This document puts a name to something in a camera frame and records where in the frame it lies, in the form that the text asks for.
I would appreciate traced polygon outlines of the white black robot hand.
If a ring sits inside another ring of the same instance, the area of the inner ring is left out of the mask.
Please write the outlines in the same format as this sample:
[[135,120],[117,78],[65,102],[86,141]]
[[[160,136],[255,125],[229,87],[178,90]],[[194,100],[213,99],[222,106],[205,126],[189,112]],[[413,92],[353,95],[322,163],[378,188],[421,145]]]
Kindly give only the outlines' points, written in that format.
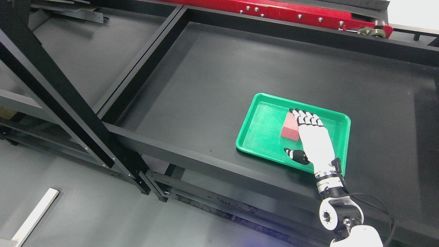
[[303,149],[284,148],[286,155],[299,164],[312,164],[316,178],[335,174],[336,168],[333,162],[336,157],[333,144],[320,117],[299,108],[290,108],[289,111],[298,124],[298,134]]

